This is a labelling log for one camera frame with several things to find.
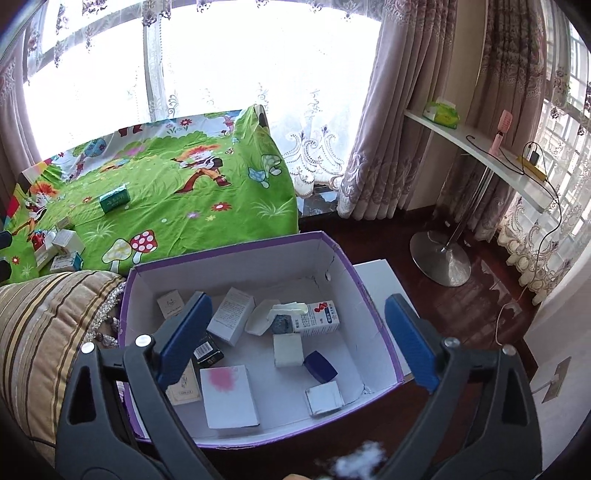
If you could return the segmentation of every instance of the cardboard box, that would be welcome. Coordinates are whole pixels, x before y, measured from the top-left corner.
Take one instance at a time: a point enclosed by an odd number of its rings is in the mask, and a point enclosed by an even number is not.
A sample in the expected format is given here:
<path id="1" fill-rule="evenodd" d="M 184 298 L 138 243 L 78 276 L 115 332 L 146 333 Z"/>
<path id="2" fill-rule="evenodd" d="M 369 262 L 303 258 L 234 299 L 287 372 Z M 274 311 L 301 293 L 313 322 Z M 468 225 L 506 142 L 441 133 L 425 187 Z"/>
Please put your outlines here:
<path id="1" fill-rule="evenodd" d="M 201 368 L 210 367 L 223 358 L 222 351 L 217 347 L 216 342 L 213 341 L 213 338 L 207 332 L 204 332 L 203 336 L 197 342 L 197 348 L 193 352 L 193 355 L 197 359 L 197 365 Z"/>
<path id="2" fill-rule="evenodd" d="M 204 291 L 216 309 L 231 287 L 254 296 L 257 302 L 279 299 L 282 303 L 297 300 L 312 304 L 331 299 L 335 303 L 338 330 L 302 338 L 302 347 L 304 356 L 318 351 L 334 366 L 345 406 L 334 413 L 311 417 L 305 390 L 318 382 L 306 367 L 292 367 L 289 371 L 276 368 L 270 332 L 261 336 L 244 334 L 235 347 L 223 349 L 225 357 L 216 366 L 246 366 L 260 425 L 222 435 L 207 425 L 203 402 L 176 406 L 179 419 L 198 446 L 250 447 L 291 437 L 363 408 L 402 383 L 389 330 L 354 267 L 322 232 L 231 245 L 137 265 L 130 271 L 125 287 L 121 345 L 129 345 L 138 335 L 158 329 L 164 318 L 156 300 L 171 290 L 178 290 L 184 299 L 196 290 Z M 125 398 L 131 405 L 129 416 L 134 432 L 147 439 L 129 388 Z"/>
<path id="3" fill-rule="evenodd" d="M 294 332 L 302 337 L 334 332 L 339 328 L 339 316 L 333 301 L 319 301 L 308 305 L 308 313 L 292 314 Z"/>
<path id="4" fill-rule="evenodd" d="M 84 265 L 84 260 L 82 260 L 82 257 L 78 252 L 67 255 L 58 255 L 53 259 L 49 272 L 77 272 L 82 269 L 82 265 Z"/>
<path id="5" fill-rule="evenodd" d="M 166 320 L 183 311 L 184 302 L 178 290 L 169 291 L 166 295 L 162 295 L 157 302 Z"/>
<path id="6" fill-rule="evenodd" d="M 312 416 L 324 415 L 345 406 L 339 386 L 334 380 L 306 390 L 306 400 Z"/>
<path id="7" fill-rule="evenodd" d="M 85 248 L 84 243 L 74 230 L 59 230 L 53 239 L 53 245 L 62 255 L 70 255 L 74 252 L 81 254 Z"/>
<path id="8" fill-rule="evenodd" d="M 200 370 L 207 425 L 232 429 L 259 425 L 244 365 Z"/>
<path id="9" fill-rule="evenodd" d="M 65 216 L 64 218 L 58 220 L 56 223 L 56 227 L 58 230 L 71 229 L 73 226 L 74 222 L 68 216 Z"/>
<path id="10" fill-rule="evenodd" d="M 172 405 L 185 405 L 185 403 L 201 400 L 201 392 L 199 391 L 199 385 L 197 385 L 197 377 L 192 362 L 187 364 L 181 379 L 168 386 L 166 396 Z"/>
<path id="11" fill-rule="evenodd" d="M 43 267 L 45 267 L 58 253 L 57 247 L 52 243 L 45 243 L 35 250 L 37 270 L 41 270 Z"/>
<path id="12" fill-rule="evenodd" d="M 130 200 L 127 186 L 122 185 L 121 187 L 111 190 L 110 192 L 104 193 L 99 197 L 100 207 L 103 212 L 108 213 L 119 205 L 128 203 Z"/>
<path id="13" fill-rule="evenodd" d="M 248 293 L 230 288 L 222 304 L 213 314 L 207 331 L 224 342 L 236 346 L 248 317 L 255 308 L 255 299 Z"/>

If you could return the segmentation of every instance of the barcode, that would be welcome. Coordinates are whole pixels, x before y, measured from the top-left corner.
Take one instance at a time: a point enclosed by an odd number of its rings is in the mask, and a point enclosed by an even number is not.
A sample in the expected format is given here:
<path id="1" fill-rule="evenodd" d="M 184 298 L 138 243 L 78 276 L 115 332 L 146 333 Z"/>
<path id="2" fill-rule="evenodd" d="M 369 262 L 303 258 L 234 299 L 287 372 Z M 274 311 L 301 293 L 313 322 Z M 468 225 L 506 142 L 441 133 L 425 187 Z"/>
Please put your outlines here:
<path id="1" fill-rule="evenodd" d="M 197 360 L 199 360 L 201 357 L 207 355 L 209 352 L 213 352 L 213 348 L 209 344 L 209 342 L 205 342 L 204 344 L 199 345 L 195 349 L 195 356 L 197 357 Z"/>

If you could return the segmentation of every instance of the blue gripper pad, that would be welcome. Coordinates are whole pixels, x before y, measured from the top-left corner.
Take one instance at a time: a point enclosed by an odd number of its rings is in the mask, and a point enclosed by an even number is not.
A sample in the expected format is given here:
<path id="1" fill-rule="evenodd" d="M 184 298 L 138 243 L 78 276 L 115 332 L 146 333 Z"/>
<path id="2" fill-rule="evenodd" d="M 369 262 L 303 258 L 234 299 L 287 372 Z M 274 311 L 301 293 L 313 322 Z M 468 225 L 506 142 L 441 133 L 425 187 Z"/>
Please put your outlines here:
<path id="1" fill-rule="evenodd" d="M 419 330 L 428 322 L 420 319 L 400 294 L 388 297 L 384 310 L 386 325 L 394 335 L 415 381 L 430 394 L 433 393 L 440 381 L 437 375 L 437 357 L 432 344 Z"/>
<path id="2" fill-rule="evenodd" d="M 156 382 L 165 390 L 178 382 L 191 360 L 197 342 L 205 333 L 213 316 L 212 299 L 203 292 L 195 292 L 183 311 L 166 320 L 154 334 L 168 337 L 161 347 Z"/>

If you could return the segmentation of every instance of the white shelf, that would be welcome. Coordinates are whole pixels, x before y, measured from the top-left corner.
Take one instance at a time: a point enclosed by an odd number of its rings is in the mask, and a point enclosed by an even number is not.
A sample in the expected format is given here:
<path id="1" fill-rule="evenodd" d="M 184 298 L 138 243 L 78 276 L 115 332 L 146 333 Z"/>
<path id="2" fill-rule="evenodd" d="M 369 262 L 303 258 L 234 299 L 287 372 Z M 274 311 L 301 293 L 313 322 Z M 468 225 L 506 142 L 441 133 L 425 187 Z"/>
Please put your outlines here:
<path id="1" fill-rule="evenodd" d="M 472 157 L 478 159 L 478 161 L 482 162 L 486 167 L 491 169 L 500 178 L 505 180 L 511 187 L 513 187 L 538 212 L 544 213 L 544 211 L 552 201 L 550 194 L 547 191 L 545 191 L 538 183 L 536 183 L 534 180 L 528 177 L 527 174 L 521 175 L 517 172 L 511 171 L 498 160 L 494 159 L 488 154 L 485 154 L 484 152 L 481 152 L 476 147 L 474 147 L 466 139 L 467 135 L 473 136 L 474 140 L 472 141 L 485 151 L 488 150 L 492 144 L 492 140 L 487 138 L 478 130 L 471 127 L 467 127 L 464 124 L 458 125 L 456 129 L 444 127 L 442 125 L 438 125 L 431 122 L 428 118 L 423 117 L 421 113 L 411 112 L 410 110 L 406 110 L 404 112 L 404 115 L 412 120 L 415 120 L 424 127 L 429 128 L 436 134 L 441 135 L 453 144 L 460 147 L 464 152 L 467 152 Z M 511 160 L 511 163 L 514 165 L 514 168 L 521 169 L 521 166 L 518 166 L 517 164 L 517 157 L 515 155 L 513 155 L 506 149 L 503 149 L 503 152 L 505 153 L 507 158 Z"/>

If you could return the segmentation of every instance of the green tissue pack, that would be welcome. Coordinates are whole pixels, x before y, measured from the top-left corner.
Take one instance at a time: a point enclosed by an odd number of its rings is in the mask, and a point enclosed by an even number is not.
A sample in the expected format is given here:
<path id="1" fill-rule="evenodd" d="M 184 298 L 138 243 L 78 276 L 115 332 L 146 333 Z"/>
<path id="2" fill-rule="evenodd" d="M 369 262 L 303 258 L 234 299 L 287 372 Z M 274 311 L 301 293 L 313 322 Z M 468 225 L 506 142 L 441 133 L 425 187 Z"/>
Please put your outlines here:
<path id="1" fill-rule="evenodd" d="M 440 98 L 437 102 L 429 102 L 423 110 L 423 116 L 444 127 L 457 128 L 460 116 L 457 114 L 456 106 Z"/>

